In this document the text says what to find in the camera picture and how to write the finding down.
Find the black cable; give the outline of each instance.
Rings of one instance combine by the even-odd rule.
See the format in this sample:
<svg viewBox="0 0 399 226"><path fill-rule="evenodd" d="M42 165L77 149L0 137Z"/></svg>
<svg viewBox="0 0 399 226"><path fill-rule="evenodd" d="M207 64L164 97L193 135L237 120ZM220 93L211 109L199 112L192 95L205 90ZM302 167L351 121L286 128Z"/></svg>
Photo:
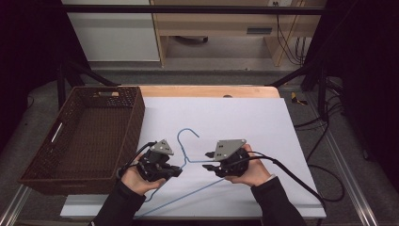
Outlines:
<svg viewBox="0 0 399 226"><path fill-rule="evenodd" d="M288 42L287 42L287 40L285 39L284 34L282 34L282 31L281 31L281 29L280 29L280 27L279 27L279 15L276 15L276 18L277 18L277 41L279 42L279 46L281 46L282 51L285 53L285 55L288 57L288 60L290 60L290 62L291 62L292 64L299 65L297 59L294 57L293 53L291 52L290 46L288 45ZM281 41L279 41L279 32L281 32L282 38L283 38L284 41L285 41L285 45L287 46L287 49L288 49L288 51L290 52L291 57L294 58L294 59L296 60L296 62L293 62L293 61L291 60L291 57L288 55L288 53L287 53L287 51L285 50L284 46L281 44Z"/></svg>
<svg viewBox="0 0 399 226"><path fill-rule="evenodd" d="M343 198L345 196L344 185L343 185L343 182L341 181L341 179L335 173L333 173L332 171L330 171L328 169L325 169L325 168L322 168L322 167L319 167L319 166L316 166L316 165L312 165L312 164L309 164L308 167L316 168L316 169L322 170L322 171L330 174L331 176L333 176L338 181L338 183L341 186L341 195L340 195L340 197L338 197L336 199L328 199L328 198L323 197L324 201L327 201L327 202L340 202L341 200L343 200Z"/></svg>
<svg viewBox="0 0 399 226"><path fill-rule="evenodd" d="M327 126L325 128L325 130L323 131L322 136L320 136L320 138L317 140L316 144L314 145L314 147L311 149L311 152L308 154L308 156L306 157L306 162L309 162L309 160L311 159L311 156L314 154L314 152L316 151L317 147L319 146L320 142L323 140L323 137L326 135L327 133L327 129L329 127L329 123L327 122Z"/></svg>
<svg viewBox="0 0 399 226"><path fill-rule="evenodd" d="M314 126L314 127L311 127L311 128L306 128L306 129L295 129L295 130L296 130L296 131L310 131L310 130L315 130L315 129L324 127L325 125L327 125L327 124L324 123L324 124L317 125L317 126Z"/></svg>
<svg viewBox="0 0 399 226"><path fill-rule="evenodd" d="M331 114L329 115L329 116L332 116L332 115L335 115L335 114L337 114L338 112L342 112L343 110L340 108L340 109L337 109L336 111L333 111L333 112L331 112Z"/></svg>
<svg viewBox="0 0 399 226"><path fill-rule="evenodd" d="M119 170L120 177L124 174L124 172L125 172L128 168L131 167L133 161L135 161L135 159L138 157L139 154L141 154L141 153L143 152L144 149L146 149L146 148L148 148L148 147L151 147L151 146L153 146L153 145L155 145L155 144L156 144L156 141L155 141L155 142L148 142L148 143L145 144L143 147L141 147L141 148L136 152L136 154L135 154L123 167L120 168L120 170Z"/></svg>
<svg viewBox="0 0 399 226"><path fill-rule="evenodd" d="M331 45L332 40L337 38L337 36L338 36L337 34L340 32L341 26L346 21L346 18L350 15L350 12L355 7L355 5L358 3L358 1L359 0L354 0L352 2L351 1L343 1L343 3L341 3L339 5L339 8L343 8L344 3L351 2L351 6L349 7L349 9L346 11L346 13L341 18L341 20L338 22L338 24L334 27L332 32L330 32L330 35L327 36L326 40L323 41L320 48L318 48L318 50L315 52L312 60L310 60L308 63L306 63L303 67L300 67L296 71L286 75L285 77L279 79L278 81L271 83L269 85L265 85L265 86L271 86L271 87L276 87L276 88L280 87L281 85L287 83L288 81L290 81L300 75L304 75L304 74L308 73L309 70L312 69L312 67L318 67L319 65L322 65L323 62L325 61L325 56L327 56L330 51L329 46Z"/></svg>
<svg viewBox="0 0 399 226"><path fill-rule="evenodd" d="M341 98L341 95L340 94L338 94L338 95L334 95L334 96L332 96L332 97L330 97L330 98L328 98L328 100L327 100L327 103L328 102L330 102L332 99L334 99L334 98Z"/></svg>
<svg viewBox="0 0 399 226"><path fill-rule="evenodd" d="M242 162L246 162L246 161L250 161L252 159L267 159L273 162L273 164L276 164L280 169L282 169L285 173L287 173L291 178L293 178L294 181L296 181L298 184L300 184L303 188L305 188L307 191L309 191L314 197L317 198L317 200L319 200L319 202L322 204L323 208L326 210L326 204L323 200L323 198L317 193L315 192L313 189L311 189L308 185L306 185L304 182L302 182L299 178L297 178L292 172L290 172L289 169L287 169L284 165L282 165L282 163L279 162L279 160L266 156L263 153L257 153L257 152L250 152L250 153L256 153L259 154L260 156L251 156L248 158L244 158L241 160L238 160L236 162L230 163L228 165L226 165L225 167L231 167L237 164L240 164Z"/></svg>
<svg viewBox="0 0 399 226"><path fill-rule="evenodd" d="M33 96L30 95L27 97L30 97L30 99L32 99L32 102L26 107L26 109L29 109L33 105L33 103L35 103L35 98L33 98Z"/></svg>
<svg viewBox="0 0 399 226"><path fill-rule="evenodd" d="M337 105L341 105L341 103L337 103L337 104L333 105L333 106L331 107L331 109L329 109L329 110L327 111L327 113L329 113L330 111L332 111L335 107L337 107ZM303 127L303 126L306 126L306 125L310 125L310 124L313 124L313 123L315 123L315 122L318 122L319 120L321 120L321 117L317 117L317 118L315 118L315 119L313 119L313 120L311 120L311 121L307 121L307 122L304 122L304 123L301 123L301 124L294 125L294 128L299 128L299 127Z"/></svg>
<svg viewBox="0 0 399 226"><path fill-rule="evenodd" d="M300 54L298 53L299 49L299 41L300 37L296 38L296 43L295 43L295 57L299 61L299 64L303 66L305 62L305 45L306 45L306 37L302 37L302 47L301 47L301 52Z"/></svg>

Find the white board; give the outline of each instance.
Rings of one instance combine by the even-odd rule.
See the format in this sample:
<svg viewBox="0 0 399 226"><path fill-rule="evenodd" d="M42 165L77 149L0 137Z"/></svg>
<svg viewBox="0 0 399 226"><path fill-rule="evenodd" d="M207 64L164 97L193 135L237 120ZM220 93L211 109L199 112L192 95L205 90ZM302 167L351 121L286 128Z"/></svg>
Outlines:
<svg viewBox="0 0 399 226"><path fill-rule="evenodd" d="M174 151L168 163L182 166L180 141L191 161L208 160L218 140L246 139L253 151L278 159L299 179L316 189L283 99L272 98L145 98L146 112L139 147L166 139ZM263 160L281 180L290 202L304 218L326 216L320 202L278 166ZM258 218L261 208L248 186L218 181L201 163L187 163L178 178L171 178L137 212L143 218ZM203 190L190 194L199 188ZM106 196L69 196L62 217L93 217ZM167 206L154 209L169 203Z"/></svg>

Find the white cabinet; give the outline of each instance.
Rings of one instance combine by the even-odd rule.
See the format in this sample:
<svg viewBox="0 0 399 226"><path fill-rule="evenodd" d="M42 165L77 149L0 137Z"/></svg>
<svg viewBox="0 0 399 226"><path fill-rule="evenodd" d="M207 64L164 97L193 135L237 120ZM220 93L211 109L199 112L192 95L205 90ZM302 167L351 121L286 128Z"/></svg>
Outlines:
<svg viewBox="0 0 399 226"><path fill-rule="evenodd" d="M63 4L149 5L148 0L62 0ZM152 15L68 13L88 61L159 61Z"/></svg>

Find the aluminum rail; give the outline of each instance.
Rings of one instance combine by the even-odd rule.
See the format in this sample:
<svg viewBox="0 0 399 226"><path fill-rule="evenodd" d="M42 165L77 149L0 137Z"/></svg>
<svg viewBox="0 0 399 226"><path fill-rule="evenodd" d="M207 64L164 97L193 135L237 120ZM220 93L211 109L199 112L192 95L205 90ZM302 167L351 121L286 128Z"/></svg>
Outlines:
<svg viewBox="0 0 399 226"><path fill-rule="evenodd" d="M14 225L31 191L32 188L20 186L8 208L0 217L0 226Z"/></svg>
<svg viewBox="0 0 399 226"><path fill-rule="evenodd" d="M334 8L241 7L241 6L146 6L146 5L42 5L44 10L85 13L187 13L187 14L272 14L336 15Z"/></svg>

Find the black wire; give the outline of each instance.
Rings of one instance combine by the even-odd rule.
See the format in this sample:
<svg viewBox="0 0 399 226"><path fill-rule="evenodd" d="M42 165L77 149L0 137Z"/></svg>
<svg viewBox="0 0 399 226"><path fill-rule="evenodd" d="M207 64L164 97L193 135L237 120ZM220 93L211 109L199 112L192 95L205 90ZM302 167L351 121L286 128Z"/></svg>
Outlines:
<svg viewBox="0 0 399 226"><path fill-rule="evenodd" d="M316 168L316 169L322 170L322 171L330 174L331 176L333 176L338 181L338 183L341 186L341 195L340 195L340 197L338 197L336 199L328 199L328 198L323 197L324 201L327 201L327 202L340 202L341 200L343 200L343 198L345 197L344 185L343 185L343 182L341 181L341 179L335 173L333 173L332 171L330 171L328 169L325 169L325 168L322 168L322 167L319 167L319 166L316 166L316 165L312 165L312 164L309 164L308 167Z"/></svg>
<svg viewBox="0 0 399 226"><path fill-rule="evenodd" d="M281 29L280 29L280 27L279 27L279 15L276 15L276 18L277 18L277 41L279 42L279 46L281 46L282 51L284 51L285 55L288 57L288 60L290 60L290 62L291 62L292 64L300 65L300 64L298 63L298 60L294 57L293 53L291 52L290 46L288 45L288 42L287 42L287 40L285 39L284 34L282 34L282 31L281 31ZM281 41L279 41L279 32L281 32L282 38L283 38L284 41L285 41L285 45L287 46L287 49L288 49L288 51L290 52L291 57L294 58L296 62L293 62L293 61L291 60L291 57L288 55L288 53L287 53L287 51L285 50L284 46L281 44Z"/></svg>
<svg viewBox="0 0 399 226"><path fill-rule="evenodd" d="M33 96L27 96L27 97L30 97L30 98L32 99L32 103L30 103L30 104L26 107L26 109L29 109L29 108L33 105L33 103L35 103L35 98L33 98Z"/></svg>
<svg viewBox="0 0 399 226"><path fill-rule="evenodd" d="M296 59L300 59L300 55L298 54L299 40L300 40L300 37L297 37L296 38L296 43L295 43L295 56L296 56Z"/></svg>
<svg viewBox="0 0 399 226"><path fill-rule="evenodd" d="M324 123L324 124L321 124L321 125L318 125L318 126L314 126L314 127L311 127L311 128L306 128L306 129L295 129L295 130L296 130L296 131L309 131L309 130L315 130L315 129L324 127L325 125L327 125L327 124Z"/></svg>
<svg viewBox="0 0 399 226"><path fill-rule="evenodd" d="M320 138L317 140L316 144L314 145L314 147L311 149L311 152L308 154L308 156L306 157L306 162L309 162L309 160L311 159L311 156L314 154L314 152L316 151L317 147L319 146L320 142L323 140L323 137L326 135L327 130L329 127L329 122L327 122L327 126L325 128L325 130L323 131L322 136L320 136Z"/></svg>
<svg viewBox="0 0 399 226"><path fill-rule="evenodd" d="M337 107L337 105L341 105L341 103L337 103L337 104L335 104L335 105L333 105L332 107L331 107L331 109L329 109L328 111L327 111L327 113L329 113L330 111L332 111L335 107ZM306 125L310 125L310 124L313 124L313 123L315 123L315 122L318 122L318 121L320 121L321 120L321 117L317 117L316 119L313 119L313 120L311 120L311 121L307 121L307 122L304 122L304 123L301 123L301 124L297 124L297 125L294 125L294 128L299 128L299 127L303 127L303 126L306 126Z"/></svg>
<svg viewBox="0 0 399 226"><path fill-rule="evenodd" d="M301 50L301 63L302 65L305 63L305 45L306 45L306 37L302 38L302 50Z"/></svg>
<svg viewBox="0 0 399 226"><path fill-rule="evenodd" d="M138 157L139 154L141 154L143 152L144 149L146 149L147 147L151 147L153 145L156 144L155 142L148 142L146 143L143 147L141 147L136 154L121 168L120 172L121 174L123 174L128 168L130 168L130 166L132 165L133 161L135 161L135 159Z"/></svg>
<svg viewBox="0 0 399 226"><path fill-rule="evenodd" d="M332 99L334 99L334 98L341 98L341 95L340 95L340 94L334 95L334 96L328 98L327 102L330 102L330 101L331 101Z"/></svg>
<svg viewBox="0 0 399 226"><path fill-rule="evenodd" d="M336 111L333 111L329 116L335 115L338 112L342 112L342 111L343 111L342 109L337 109Z"/></svg>
<svg viewBox="0 0 399 226"><path fill-rule="evenodd" d="M226 167L231 167L231 166L240 164L240 163L245 162L245 161L250 161L250 160L252 160L252 159L267 159L267 160L270 160L270 161L273 162L273 164L276 164L280 169L282 169L282 170L283 170L285 173L287 173L291 178L293 178L294 181L296 181L296 182L297 182L298 184L300 184L303 188L305 188L307 191L309 191L314 197L316 197L316 198L319 200L319 202L322 204L323 208L324 208L325 211L326 211L326 204L325 204L323 198L322 198L316 191L314 191L313 189L311 189L308 185L306 185L306 184L305 184L304 182L302 182L299 178L297 178L292 172L290 172L290 170L287 169L284 165L282 165L282 163L280 163L279 160L277 160L277 159L275 159L275 158L272 158L272 157L269 157L269 156L266 156L266 155L264 155L263 153L257 153L257 154L259 154L260 156L251 156L251 157L248 157L248 158L244 158L244 159L238 160L238 161L236 161L236 162L230 163L230 164L226 165Z"/></svg>

